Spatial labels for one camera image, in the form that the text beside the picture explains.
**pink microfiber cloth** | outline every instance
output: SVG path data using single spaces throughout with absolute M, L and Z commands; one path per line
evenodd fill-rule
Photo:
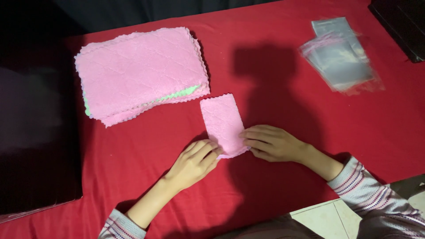
M 219 159 L 233 158 L 249 149 L 238 137 L 244 125 L 233 94 L 201 100 L 201 112 L 208 137 L 223 148 Z
M 90 43 L 75 57 L 86 114 L 106 127 L 156 105 L 210 93 L 199 43 L 184 27 Z

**table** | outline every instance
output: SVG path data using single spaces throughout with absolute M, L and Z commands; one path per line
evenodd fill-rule
M 81 46 L 134 31 L 185 26 L 202 45 L 211 94 L 233 93 L 245 127 L 270 124 L 330 154 L 350 152 L 382 182 L 425 172 L 425 64 L 412 64 L 367 9 L 367 0 L 280 2 L 171 18 L 65 41 Z M 345 16 L 359 34 L 384 91 L 332 92 L 297 52 L 315 35 L 311 21 Z M 125 210 L 196 139 L 207 138 L 199 101 L 156 106 L 105 128 L 81 116 L 81 200 L 0 225 L 2 238 L 96 238 L 111 210 Z M 295 163 L 245 153 L 222 160 L 154 219 L 148 239 L 210 238 L 335 199 Z

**striped sleeve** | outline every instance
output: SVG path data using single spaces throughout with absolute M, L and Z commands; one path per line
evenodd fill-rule
M 328 185 L 359 216 L 357 238 L 425 238 L 425 220 L 352 157 Z
M 146 231 L 114 209 L 106 219 L 98 239 L 143 239 L 145 235 Z

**stack of plastic bags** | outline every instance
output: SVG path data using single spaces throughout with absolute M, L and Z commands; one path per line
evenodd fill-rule
M 77 54 L 75 65 L 85 112 L 106 127 L 156 105 L 210 93 L 199 43 L 184 27 L 90 43 Z
M 357 94 L 383 89 L 345 17 L 313 21 L 312 25 L 317 37 L 300 51 L 332 90 Z

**white tile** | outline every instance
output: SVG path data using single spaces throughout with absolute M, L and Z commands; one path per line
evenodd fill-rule
M 349 239 L 356 239 L 359 232 L 359 224 L 362 218 L 353 212 L 343 200 L 334 202 L 338 215 L 344 225 Z
M 333 203 L 328 203 L 307 211 L 292 215 L 292 218 L 304 224 L 326 239 L 348 239 L 344 226 Z
M 302 213 L 304 211 L 307 211 L 307 210 L 310 210 L 310 209 L 313 209 L 313 208 L 317 208 L 317 207 L 320 207 L 320 206 L 323 206 L 323 205 L 326 205 L 326 204 L 329 204 L 329 203 L 333 203 L 333 202 L 335 202 L 337 200 L 340 200 L 340 199 L 335 199 L 335 200 L 331 200 L 331 201 L 327 201 L 327 202 L 322 202 L 322 203 L 319 203 L 319 204 L 316 204 L 316 205 L 313 205 L 313 206 L 309 206 L 309 207 L 306 207 L 306 208 L 302 208 L 300 210 L 293 211 L 290 214 L 291 214 L 291 216 L 293 216 L 295 214 Z
M 425 212 L 425 192 L 421 192 L 416 194 L 415 196 L 411 196 L 409 198 L 409 203 L 412 207 L 421 210 L 423 213 Z

